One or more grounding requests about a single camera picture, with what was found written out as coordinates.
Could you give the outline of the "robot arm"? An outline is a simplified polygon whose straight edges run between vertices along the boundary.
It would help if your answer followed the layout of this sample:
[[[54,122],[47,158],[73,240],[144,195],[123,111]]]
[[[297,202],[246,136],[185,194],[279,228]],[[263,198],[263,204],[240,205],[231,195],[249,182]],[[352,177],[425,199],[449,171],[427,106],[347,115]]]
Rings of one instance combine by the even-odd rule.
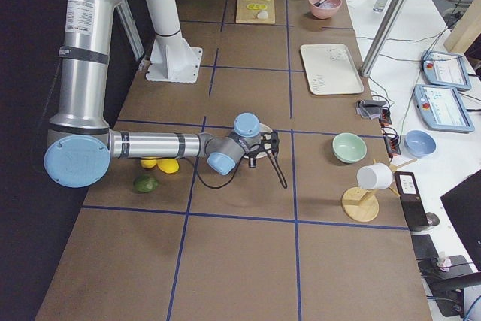
[[[175,0],[146,0],[155,30],[147,77],[194,83],[202,51],[184,39]],[[126,0],[68,0],[65,40],[59,49],[61,89],[50,119],[44,167],[60,185],[81,188],[99,181],[113,158],[204,157],[221,175],[234,175],[242,159],[264,153],[277,166],[276,132],[263,132],[258,117],[239,114],[224,137],[208,133],[114,131],[104,119],[113,15]]]

